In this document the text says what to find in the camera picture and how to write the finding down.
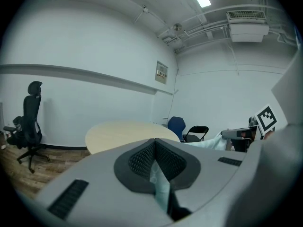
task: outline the ceiling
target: ceiling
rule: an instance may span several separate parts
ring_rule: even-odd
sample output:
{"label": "ceiling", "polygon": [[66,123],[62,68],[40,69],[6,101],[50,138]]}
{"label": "ceiling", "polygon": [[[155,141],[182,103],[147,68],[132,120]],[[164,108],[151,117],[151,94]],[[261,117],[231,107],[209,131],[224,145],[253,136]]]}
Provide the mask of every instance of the ceiling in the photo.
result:
{"label": "ceiling", "polygon": [[[271,30],[268,36],[280,42],[294,45],[293,25],[287,14],[280,10],[262,7],[248,7],[259,4],[281,8],[277,0],[210,0],[211,5],[201,8],[197,0],[73,0],[98,4],[116,10],[134,23],[148,27],[159,39],[172,47],[176,53],[195,45],[229,37],[226,11],[239,9],[263,10]],[[241,7],[221,9],[226,6]],[[175,31],[174,24],[182,29]]]}

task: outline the blue chair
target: blue chair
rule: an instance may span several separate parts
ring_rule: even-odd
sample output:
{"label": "blue chair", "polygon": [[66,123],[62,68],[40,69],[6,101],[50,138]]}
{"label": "blue chair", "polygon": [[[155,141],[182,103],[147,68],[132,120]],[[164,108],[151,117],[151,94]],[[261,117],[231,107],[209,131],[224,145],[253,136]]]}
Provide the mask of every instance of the blue chair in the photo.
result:
{"label": "blue chair", "polygon": [[183,141],[182,131],[185,129],[186,125],[182,118],[171,117],[167,124],[167,127],[178,136],[180,141]]}

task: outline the black vent slot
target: black vent slot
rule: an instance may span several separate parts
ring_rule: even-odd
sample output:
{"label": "black vent slot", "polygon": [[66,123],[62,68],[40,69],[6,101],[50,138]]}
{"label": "black vent slot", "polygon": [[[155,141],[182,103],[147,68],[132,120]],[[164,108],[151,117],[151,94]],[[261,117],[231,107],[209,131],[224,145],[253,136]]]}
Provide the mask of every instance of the black vent slot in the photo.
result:
{"label": "black vent slot", "polygon": [[67,189],[57,198],[57,200],[48,208],[48,210],[55,216],[61,219],[66,219],[88,184],[88,182],[83,180],[73,181],[67,187]]}
{"label": "black vent slot", "polygon": [[138,153],[131,156],[128,160],[130,169],[137,175],[150,179],[151,166],[155,160],[154,144],[140,150]]}
{"label": "black vent slot", "polygon": [[183,157],[157,142],[156,161],[168,181],[178,176],[186,167],[186,160]]}
{"label": "black vent slot", "polygon": [[234,160],[234,159],[230,159],[230,158],[226,158],[226,157],[221,157],[218,159],[218,161],[221,161],[223,163],[233,165],[233,166],[240,166],[242,163],[242,161]]}

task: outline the office chair armrest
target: office chair armrest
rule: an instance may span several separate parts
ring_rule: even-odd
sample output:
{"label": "office chair armrest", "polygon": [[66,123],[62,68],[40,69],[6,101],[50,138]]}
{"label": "office chair armrest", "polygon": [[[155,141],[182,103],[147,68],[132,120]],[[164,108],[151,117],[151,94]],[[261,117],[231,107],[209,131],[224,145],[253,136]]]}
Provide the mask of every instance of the office chair armrest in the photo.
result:
{"label": "office chair armrest", "polygon": [[13,133],[14,131],[16,131],[17,129],[15,127],[9,127],[9,126],[5,126],[3,128],[4,131],[8,131],[8,132],[11,132]]}

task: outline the black office chair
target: black office chair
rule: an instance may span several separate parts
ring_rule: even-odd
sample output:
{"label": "black office chair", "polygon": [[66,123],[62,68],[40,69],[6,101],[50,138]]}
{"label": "black office chair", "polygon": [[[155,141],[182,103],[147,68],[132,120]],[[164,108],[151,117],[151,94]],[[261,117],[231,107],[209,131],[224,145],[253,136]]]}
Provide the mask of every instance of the black office chair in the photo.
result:
{"label": "black office chair", "polygon": [[40,126],[37,122],[37,116],[39,106],[41,102],[41,86],[42,82],[33,81],[28,86],[28,93],[23,102],[23,116],[18,116],[13,120],[15,127],[5,126],[3,129],[11,133],[11,137],[8,138],[8,143],[16,145],[19,149],[27,147],[28,152],[24,153],[17,158],[17,161],[21,164],[21,159],[29,156],[28,169],[31,173],[35,171],[31,168],[33,156],[44,157],[49,161],[49,157],[42,155],[37,151],[43,148],[40,145],[42,139],[42,133]]}
{"label": "black office chair", "polygon": [[[209,129],[206,126],[194,126],[187,132],[186,135],[185,134],[183,135],[184,142],[191,143],[191,142],[204,141],[204,136],[207,134],[208,130]],[[196,135],[192,135],[189,133],[197,133],[204,135],[202,138],[199,139]]]}

